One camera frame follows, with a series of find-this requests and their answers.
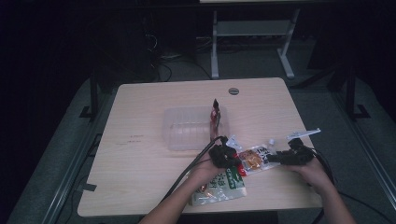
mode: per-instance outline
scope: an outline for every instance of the gray carpet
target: gray carpet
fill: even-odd
[[[290,45],[288,57],[296,74],[293,80],[288,80],[284,76],[276,55],[276,48],[279,46],[276,41],[267,41],[258,46],[250,45],[237,52],[220,54],[220,79],[282,77],[289,86],[297,84],[317,72],[306,70],[313,45],[312,40],[293,41]],[[196,63],[188,59],[177,59],[166,65],[172,70],[169,81],[206,80],[207,73],[210,73],[210,54],[208,52],[198,54]],[[167,79],[170,75],[166,67],[160,67],[159,71],[162,79]],[[394,151],[396,124],[377,103],[370,88],[361,81],[357,83],[356,102],[365,105],[372,117],[359,119],[351,124],[337,103],[338,93],[328,92],[324,88],[328,79],[325,77],[306,90],[290,91],[306,129],[322,130],[322,133],[311,137],[313,144],[324,154],[332,167],[339,190],[370,204],[396,222],[395,208],[378,181],[360,139],[351,128],[357,125],[364,132],[390,178],[395,181],[396,174],[392,171],[396,170],[396,163],[393,160],[396,158]],[[71,161],[78,154],[77,150],[83,148],[84,152],[81,155],[85,156],[94,137],[103,132],[116,92],[117,90],[111,94],[100,93],[101,113],[94,122],[90,122],[89,119],[78,117],[82,108],[90,103],[89,82],[81,86],[14,209],[9,223],[45,223],[48,220],[55,220],[56,223],[92,224],[137,222],[138,217],[133,216],[85,218],[79,217],[76,213],[81,192],[75,189],[78,188],[79,182],[86,180],[94,157],[85,160],[70,191],[62,192],[65,189],[59,188],[60,183],[64,182],[64,174],[70,169],[76,169]],[[344,93],[341,91],[339,94],[342,98]],[[60,202],[59,207],[62,208],[59,211],[60,215],[52,217],[56,211],[49,211],[53,207],[51,203],[57,202],[54,199],[62,195],[66,200]],[[347,198],[345,202],[358,223],[386,223],[382,217],[361,203]],[[279,211],[279,223],[311,223],[318,212],[318,209]]]

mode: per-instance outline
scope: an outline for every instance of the person's left hand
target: person's left hand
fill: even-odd
[[[206,154],[190,170],[189,179],[194,180],[198,185],[197,187],[200,187],[209,183],[217,174],[224,171],[224,168],[218,168],[213,164],[209,153],[206,152]]]

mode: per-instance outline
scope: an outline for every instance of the dark background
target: dark background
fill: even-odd
[[[163,47],[193,58],[195,37],[211,34],[210,11],[156,10],[148,16],[144,10],[111,9],[127,8],[125,4],[146,6],[149,1],[0,3],[1,223],[18,201],[74,94],[92,72],[102,91],[126,82],[150,82],[155,79],[150,64],[160,52],[147,51],[152,40],[145,35],[156,35]],[[343,60],[345,52],[353,52],[358,76],[396,120],[396,20],[390,13],[394,11],[391,0],[307,7],[294,38],[318,40],[312,68],[325,68]]]

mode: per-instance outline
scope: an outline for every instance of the human hand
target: human hand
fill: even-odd
[[[285,168],[299,173],[303,180],[311,185],[320,195],[333,187],[332,181],[325,173],[323,166],[317,158],[314,158],[306,165],[285,165]]]
[[[210,159],[209,153],[206,152],[204,156],[196,163],[190,170],[189,180],[194,181],[197,188],[209,183],[217,174],[224,172],[224,168],[216,167]]]

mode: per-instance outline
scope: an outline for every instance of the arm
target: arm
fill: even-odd
[[[314,158],[303,166],[286,166],[286,168],[299,173],[320,195],[324,214],[329,223],[356,223],[318,159]]]
[[[189,177],[165,200],[149,212],[140,223],[177,223],[181,212],[190,199],[190,196],[202,185],[209,183],[215,175],[224,171],[213,165],[206,153],[202,163],[197,164]]]

